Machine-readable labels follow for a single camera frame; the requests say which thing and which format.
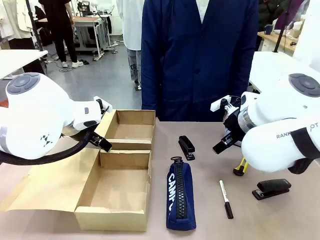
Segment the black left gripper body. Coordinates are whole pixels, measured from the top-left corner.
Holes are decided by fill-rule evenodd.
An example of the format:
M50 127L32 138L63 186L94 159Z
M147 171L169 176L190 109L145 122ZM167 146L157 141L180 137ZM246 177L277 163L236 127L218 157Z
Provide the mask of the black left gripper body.
M96 101L99 103L102 119L105 113L110 113L110 104L101 98L97 98Z

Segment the person in cream jacket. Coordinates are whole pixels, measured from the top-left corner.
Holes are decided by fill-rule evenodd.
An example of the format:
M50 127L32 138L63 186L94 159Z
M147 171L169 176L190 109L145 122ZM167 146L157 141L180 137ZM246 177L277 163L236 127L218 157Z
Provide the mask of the person in cream jacket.
M11 50L33 50L32 30L26 0L0 0L0 34Z

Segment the person in dark jacket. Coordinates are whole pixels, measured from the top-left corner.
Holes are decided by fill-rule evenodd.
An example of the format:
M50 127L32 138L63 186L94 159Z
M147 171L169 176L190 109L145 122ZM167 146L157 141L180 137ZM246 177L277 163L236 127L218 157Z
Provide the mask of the person in dark jacket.
M258 0L258 32L264 32L266 25L272 25L273 21L280 18L278 29L285 27L286 11L290 8L292 0Z

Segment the grey metal workbench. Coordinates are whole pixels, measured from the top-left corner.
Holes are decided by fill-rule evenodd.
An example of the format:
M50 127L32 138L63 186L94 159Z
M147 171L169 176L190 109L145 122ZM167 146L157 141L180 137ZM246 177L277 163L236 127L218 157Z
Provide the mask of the grey metal workbench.
M108 22L105 18L75 16L74 44L78 52L91 52L93 60L99 61L105 52L114 52L109 35Z

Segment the large black stapler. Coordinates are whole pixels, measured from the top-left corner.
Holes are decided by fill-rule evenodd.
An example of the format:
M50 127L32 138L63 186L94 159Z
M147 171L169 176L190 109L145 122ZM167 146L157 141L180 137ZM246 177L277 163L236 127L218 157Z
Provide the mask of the large black stapler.
M291 187L291 183L285 178L264 180L257 184L257 189L252 191L252 195L260 201L288 193Z

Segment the white marker with black cap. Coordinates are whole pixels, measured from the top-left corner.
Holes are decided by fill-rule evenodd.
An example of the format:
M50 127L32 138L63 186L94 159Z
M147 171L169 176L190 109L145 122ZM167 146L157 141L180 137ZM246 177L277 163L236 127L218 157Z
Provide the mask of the white marker with black cap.
M226 192L224 183L223 183L223 181L221 179L219 180L219 185L220 185L220 189L221 189L222 196L223 196L223 199L224 199L224 207L225 207L227 218L228 219L233 219L234 215L233 215L233 212L232 212L232 208L231 208L228 196L227 196L227 192Z

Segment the small black stapler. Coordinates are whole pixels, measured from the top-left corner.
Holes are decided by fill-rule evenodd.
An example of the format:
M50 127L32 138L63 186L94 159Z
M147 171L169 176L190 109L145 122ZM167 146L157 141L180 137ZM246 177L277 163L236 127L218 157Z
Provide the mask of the small black stapler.
M187 161L195 160L195 156L194 156L195 147L192 144L192 142L189 140L189 138L185 135L181 135L178 138L178 143L181 147L182 152L184 153L186 160Z

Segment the navy zip pencil case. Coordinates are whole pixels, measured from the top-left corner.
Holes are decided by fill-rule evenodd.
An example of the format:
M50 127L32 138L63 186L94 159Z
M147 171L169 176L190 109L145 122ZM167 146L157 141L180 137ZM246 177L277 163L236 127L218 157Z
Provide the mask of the navy zip pencil case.
M170 159L173 163L166 178L166 228L191 231L197 227L191 167L181 156Z

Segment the person in white coat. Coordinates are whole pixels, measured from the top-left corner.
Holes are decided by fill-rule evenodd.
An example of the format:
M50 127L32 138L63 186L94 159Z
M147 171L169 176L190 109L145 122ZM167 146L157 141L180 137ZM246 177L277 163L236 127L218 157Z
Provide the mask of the person in white coat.
M122 22L123 43L127 49L130 76L137 91L142 89L141 46L144 2L145 0L116 0Z

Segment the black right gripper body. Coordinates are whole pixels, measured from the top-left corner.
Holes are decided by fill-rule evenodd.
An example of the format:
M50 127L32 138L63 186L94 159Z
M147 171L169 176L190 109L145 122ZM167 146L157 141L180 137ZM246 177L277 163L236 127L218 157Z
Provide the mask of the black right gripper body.
M242 141L245 132L241 129L238 122L238 115L240 110L237 109L233 113L231 113L224 121L225 128L229 131L226 136L223 138L223 141L226 145L234 145L238 141Z

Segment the black stand pole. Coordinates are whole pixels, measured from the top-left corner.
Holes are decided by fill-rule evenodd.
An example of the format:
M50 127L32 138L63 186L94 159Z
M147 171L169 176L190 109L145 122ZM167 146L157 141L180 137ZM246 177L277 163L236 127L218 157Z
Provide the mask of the black stand pole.
M283 36L283 33L284 33L284 30L286 28L286 25L288 23L288 17L290 15L290 7L291 7L291 4L292 4L292 0L288 0L288 6L284 12L284 20L283 20L283 24L281 26L281 29L280 29L280 32L279 32L279 35L278 35L278 39L277 39L277 42L275 44L275 47L274 47L274 50L273 52L274 53L277 53L278 52L278 49L279 49L279 46L280 46L280 42L281 42L281 39L282 39L282 36Z
M29 0L25 0L25 3L26 3L27 10L28 10L29 18L30 18L30 21L31 21L32 31L33 31L34 36L36 38L36 42L37 42L38 48L39 48L40 51L43 51L44 49L43 49L43 46L42 46L41 39L40 39L40 37L38 35L38 30L37 30L37 27L36 27L36 23L34 21L34 17L33 17L33 13L32 13L32 10L31 10L30 2L29 2Z

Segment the person in navy coat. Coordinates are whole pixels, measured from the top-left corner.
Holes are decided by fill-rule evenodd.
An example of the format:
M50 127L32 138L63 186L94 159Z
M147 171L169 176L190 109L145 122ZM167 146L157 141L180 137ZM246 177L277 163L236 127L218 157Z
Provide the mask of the person in navy coat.
M145 0L141 107L163 122L220 122L220 98L247 90L259 0Z

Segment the white paper cup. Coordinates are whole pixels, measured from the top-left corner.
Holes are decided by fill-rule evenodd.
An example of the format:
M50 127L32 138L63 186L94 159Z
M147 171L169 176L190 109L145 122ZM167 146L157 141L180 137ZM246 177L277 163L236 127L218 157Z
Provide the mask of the white paper cup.
M292 38L298 38L301 34L301 31L302 31L302 27L303 27L303 24L304 22L303 21L296 21L293 23L293 27L292 29L290 30L290 33L289 35L292 37Z

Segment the yellow black utility knife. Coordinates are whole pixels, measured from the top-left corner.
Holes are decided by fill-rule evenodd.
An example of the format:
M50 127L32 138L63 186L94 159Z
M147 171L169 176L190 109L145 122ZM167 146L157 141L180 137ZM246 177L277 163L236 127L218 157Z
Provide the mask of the yellow black utility knife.
M243 176L247 170L248 167L248 162L247 160L243 157L240 164L235 167L232 172L236 175L236 176Z

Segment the white desk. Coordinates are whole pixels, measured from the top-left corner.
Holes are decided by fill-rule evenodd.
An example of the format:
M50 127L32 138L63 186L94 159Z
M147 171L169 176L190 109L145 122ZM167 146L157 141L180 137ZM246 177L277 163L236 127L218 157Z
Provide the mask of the white desk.
M285 53L256 51L251 64L249 82L257 91L262 92L272 88L284 76L295 73L308 75L320 82L320 72Z
M47 54L47 50L0 49L0 80Z

